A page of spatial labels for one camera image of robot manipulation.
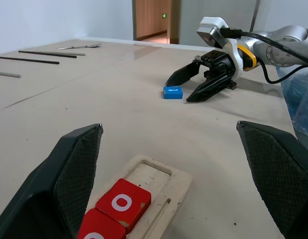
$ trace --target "floor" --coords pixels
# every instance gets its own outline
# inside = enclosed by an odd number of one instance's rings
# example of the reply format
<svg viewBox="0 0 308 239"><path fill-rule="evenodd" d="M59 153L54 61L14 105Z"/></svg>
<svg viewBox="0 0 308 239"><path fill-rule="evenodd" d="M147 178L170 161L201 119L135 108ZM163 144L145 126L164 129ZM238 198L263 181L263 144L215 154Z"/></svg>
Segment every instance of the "floor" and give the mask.
<svg viewBox="0 0 308 239"><path fill-rule="evenodd" d="M28 50L96 43L71 40ZM254 186L236 131L239 120L248 120L293 133L281 88L265 83L262 69L244 72L234 91L186 104L205 81L203 70L182 85L182 100L162 99L163 86L205 51L102 42L67 52L86 56L28 56L59 65L0 59L0 71L22 75L0 76L0 213L61 136L102 123L92 198L127 161L144 154L194 175L165 238L283 238ZM267 69L276 80L276 69Z"/></svg>
<svg viewBox="0 0 308 239"><path fill-rule="evenodd" d="M149 42L156 42L156 43L165 43L167 44L167 33L159 35L159 36L154 36L148 39L145 39L143 41L149 41Z"/></svg>

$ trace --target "blue block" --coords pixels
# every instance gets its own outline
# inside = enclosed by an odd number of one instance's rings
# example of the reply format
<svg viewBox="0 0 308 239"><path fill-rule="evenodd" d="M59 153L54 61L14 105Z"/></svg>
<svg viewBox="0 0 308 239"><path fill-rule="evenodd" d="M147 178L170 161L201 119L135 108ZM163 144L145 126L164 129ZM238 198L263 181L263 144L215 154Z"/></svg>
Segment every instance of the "blue block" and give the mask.
<svg viewBox="0 0 308 239"><path fill-rule="evenodd" d="M183 91L181 87L164 87L164 99L182 99Z"/></svg>

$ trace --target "black rod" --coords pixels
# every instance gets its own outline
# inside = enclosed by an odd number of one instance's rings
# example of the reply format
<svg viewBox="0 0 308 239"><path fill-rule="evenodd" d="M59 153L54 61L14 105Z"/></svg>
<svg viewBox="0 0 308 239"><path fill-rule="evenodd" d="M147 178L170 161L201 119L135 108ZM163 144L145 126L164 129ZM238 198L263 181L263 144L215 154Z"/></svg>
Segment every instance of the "black rod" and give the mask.
<svg viewBox="0 0 308 239"><path fill-rule="evenodd" d="M2 57L2 56L0 56L0 59L38 62L38 63L46 63L46 64L54 64L54 65L59 65L60 64L60 62L58 62L58 61L41 61L41 60L32 60L32 59L25 59L25 58Z"/></svg>
<svg viewBox="0 0 308 239"><path fill-rule="evenodd" d="M58 57L68 57L68 58L77 58L77 56L70 56L64 54L54 54L54 53L42 53L35 51L19 51L20 53L29 53L29 54L37 54L37 55L47 55L47 56L58 56Z"/></svg>

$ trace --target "black cable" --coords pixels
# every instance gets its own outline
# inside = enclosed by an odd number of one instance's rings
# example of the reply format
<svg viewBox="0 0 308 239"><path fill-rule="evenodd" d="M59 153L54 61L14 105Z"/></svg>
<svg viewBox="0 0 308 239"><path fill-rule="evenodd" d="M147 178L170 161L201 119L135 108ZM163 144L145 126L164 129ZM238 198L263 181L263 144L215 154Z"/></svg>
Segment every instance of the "black cable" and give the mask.
<svg viewBox="0 0 308 239"><path fill-rule="evenodd" d="M282 77L281 79L277 80L277 81L271 81L269 79L269 75L268 75L268 71L267 71L267 68L263 62L263 60L261 60L259 57L257 57L257 61L260 63L260 65L262 66L262 69L263 69L263 74L264 74L264 78L265 80L270 83L270 84L277 84L277 83L280 83L282 81L284 81L285 79L289 78L290 76L292 76L294 73L296 73L297 71L305 68L305 67L308 67L308 66L299 66L298 68L294 69L293 71L291 71L289 74L287 74L285 77Z"/></svg>
<svg viewBox="0 0 308 239"><path fill-rule="evenodd" d="M226 37L226 38L233 38L233 39L237 39L237 38L241 38L242 36L247 36L247 37L251 37L251 38L255 38L258 39L260 41L263 41L271 46L274 46L278 49L280 49L281 51L284 51L286 53L289 53L297 58L299 58L300 60L308 63L308 57L304 56L303 54L296 52L268 37L262 36L260 34L257 33L252 33L252 32L245 32L242 30L238 30L238 29L230 29L230 28L222 28L220 30L221 34Z"/></svg>

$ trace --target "yellow ring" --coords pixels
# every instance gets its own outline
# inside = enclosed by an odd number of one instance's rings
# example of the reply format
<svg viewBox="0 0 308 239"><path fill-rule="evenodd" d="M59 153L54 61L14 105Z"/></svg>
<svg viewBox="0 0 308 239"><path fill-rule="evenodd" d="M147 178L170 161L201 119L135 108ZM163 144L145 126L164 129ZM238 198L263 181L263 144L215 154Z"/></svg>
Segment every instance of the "yellow ring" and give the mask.
<svg viewBox="0 0 308 239"><path fill-rule="evenodd" d="M243 45L238 45L238 48L241 51L243 51L244 53L246 53L252 59L252 63L253 63L252 67L251 68L246 68L246 69L244 69L244 71L250 71L253 68L255 68L257 66L257 64L258 64L257 63L257 58L255 57L255 55L253 55L252 52L248 48L244 47Z"/></svg>

